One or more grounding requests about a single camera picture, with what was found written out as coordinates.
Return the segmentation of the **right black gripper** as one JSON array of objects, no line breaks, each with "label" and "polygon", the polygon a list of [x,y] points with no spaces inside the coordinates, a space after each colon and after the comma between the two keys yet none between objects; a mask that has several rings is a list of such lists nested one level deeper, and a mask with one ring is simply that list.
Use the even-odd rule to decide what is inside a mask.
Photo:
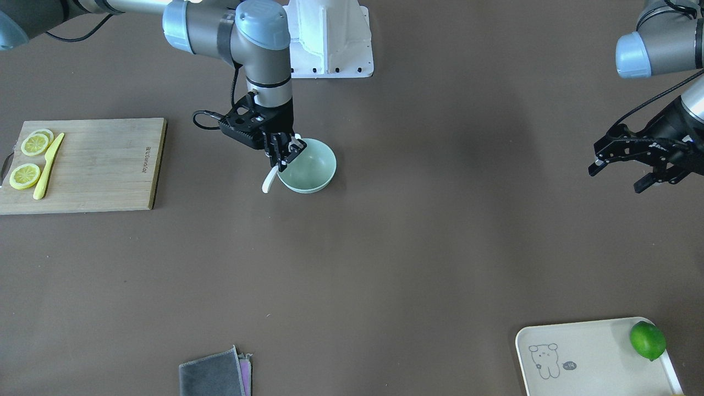
[{"label": "right black gripper", "polygon": [[256,103],[256,95],[247,93],[219,119],[221,132],[254,150],[266,150],[271,166],[286,168],[307,148],[300,137],[293,137],[293,100],[281,106]]}]

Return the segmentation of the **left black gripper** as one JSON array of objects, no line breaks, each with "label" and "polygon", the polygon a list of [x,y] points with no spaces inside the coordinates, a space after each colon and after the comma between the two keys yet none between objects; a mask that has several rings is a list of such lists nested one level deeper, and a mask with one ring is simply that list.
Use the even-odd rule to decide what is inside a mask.
[{"label": "left black gripper", "polygon": [[662,183],[676,185],[688,171],[702,175],[702,121],[690,113],[682,98],[676,98],[639,132],[624,123],[610,127],[594,150],[595,161],[588,167],[591,177],[609,163],[639,161],[653,170],[634,183],[637,194]]}]

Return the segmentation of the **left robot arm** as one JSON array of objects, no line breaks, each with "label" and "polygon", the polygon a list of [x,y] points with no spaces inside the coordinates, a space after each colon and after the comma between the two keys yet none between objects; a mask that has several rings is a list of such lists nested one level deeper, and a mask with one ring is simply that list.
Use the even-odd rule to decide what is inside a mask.
[{"label": "left robot arm", "polygon": [[651,172],[634,183],[642,193],[651,186],[675,185],[689,174],[703,173],[703,20],[701,1],[646,1],[634,32],[619,38],[615,50],[624,79],[694,70],[690,87],[634,132],[619,118],[594,143],[596,176],[607,165],[638,161]]}]

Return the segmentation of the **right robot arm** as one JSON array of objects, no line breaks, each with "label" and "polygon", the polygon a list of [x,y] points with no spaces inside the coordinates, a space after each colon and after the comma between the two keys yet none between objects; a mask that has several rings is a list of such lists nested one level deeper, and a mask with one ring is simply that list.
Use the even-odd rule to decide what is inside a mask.
[{"label": "right robot arm", "polygon": [[160,15],[168,43],[224,61],[246,75],[248,92],[227,114],[205,111],[224,135],[264,150],[272,168],[286,170],[307,147],[293,130],[294,110],[287,14],[274,1],[2,1],[2,50],[85,14]]}]

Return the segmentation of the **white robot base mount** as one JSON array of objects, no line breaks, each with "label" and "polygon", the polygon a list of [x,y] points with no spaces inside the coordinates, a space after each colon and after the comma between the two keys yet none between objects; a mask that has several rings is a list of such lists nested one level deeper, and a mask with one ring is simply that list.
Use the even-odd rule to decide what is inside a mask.
[{"label": "white robot base mount", "polygon": [[369,10],[357,1],[290,1],[284,5],[294,79],[373,76]]}]

